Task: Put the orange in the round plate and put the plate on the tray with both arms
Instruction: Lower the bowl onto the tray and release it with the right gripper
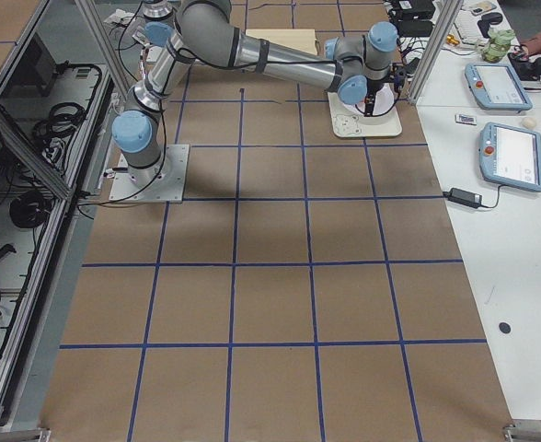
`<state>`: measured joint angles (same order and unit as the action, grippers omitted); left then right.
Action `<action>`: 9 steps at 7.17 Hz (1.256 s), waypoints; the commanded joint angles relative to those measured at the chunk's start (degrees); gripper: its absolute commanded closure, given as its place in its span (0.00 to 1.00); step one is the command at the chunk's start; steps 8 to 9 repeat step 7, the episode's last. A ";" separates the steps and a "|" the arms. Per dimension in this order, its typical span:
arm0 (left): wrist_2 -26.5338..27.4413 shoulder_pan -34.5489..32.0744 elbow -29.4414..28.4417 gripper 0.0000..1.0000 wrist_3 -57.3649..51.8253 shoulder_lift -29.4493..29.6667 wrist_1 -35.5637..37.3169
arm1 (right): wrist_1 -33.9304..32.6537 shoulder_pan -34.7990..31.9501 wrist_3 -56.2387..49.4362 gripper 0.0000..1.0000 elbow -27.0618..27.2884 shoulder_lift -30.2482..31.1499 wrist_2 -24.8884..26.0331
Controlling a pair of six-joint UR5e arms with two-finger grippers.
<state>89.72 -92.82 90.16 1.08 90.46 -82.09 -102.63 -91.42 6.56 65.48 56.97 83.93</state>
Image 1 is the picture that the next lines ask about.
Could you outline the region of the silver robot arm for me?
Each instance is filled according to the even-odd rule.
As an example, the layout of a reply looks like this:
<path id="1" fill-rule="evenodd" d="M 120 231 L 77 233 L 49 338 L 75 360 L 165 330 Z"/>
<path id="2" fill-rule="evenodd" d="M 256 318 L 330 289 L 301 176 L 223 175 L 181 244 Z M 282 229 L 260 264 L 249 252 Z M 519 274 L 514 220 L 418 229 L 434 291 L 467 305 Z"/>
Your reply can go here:
<path id="1" fill-rule="evenodd" d="M 148 21 L 164 21 L 173 18 L 178 9 L 176 1 L 143 0 L 141 13 Z"/>
<path id="2" fill-rule="evenodd" d="M 389 22 L 372 25 L 360 37 L 331 39 L 317 56 L 248 36 L 231 24 L 231 10 L 228 1 L 182 2 L 166 27 L 155 66 L 129 90 L 111 132 L 136 188 L 164 178 L 170 169 L 166 149 L 157 142 L 164 101 L 195 61 L 321 87 L 364 117 L 376 115 L 378 91 L 400 78 L 393 68 L 398 33 Z"/>

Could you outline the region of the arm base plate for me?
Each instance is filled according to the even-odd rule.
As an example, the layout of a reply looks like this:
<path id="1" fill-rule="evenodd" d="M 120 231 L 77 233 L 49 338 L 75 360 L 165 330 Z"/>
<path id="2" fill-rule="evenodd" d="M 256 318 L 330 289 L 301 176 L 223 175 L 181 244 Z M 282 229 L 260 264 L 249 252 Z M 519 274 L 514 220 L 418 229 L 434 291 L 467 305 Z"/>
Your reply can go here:
<path id="1" fill-rule="evenodd" d="M 183 202 L 190 146 L 166 147 L 165 160 L 160 159 L 148 169 L 130 168 L 123 154 L 112 179 L 109 200 L 123 204 Z"/>

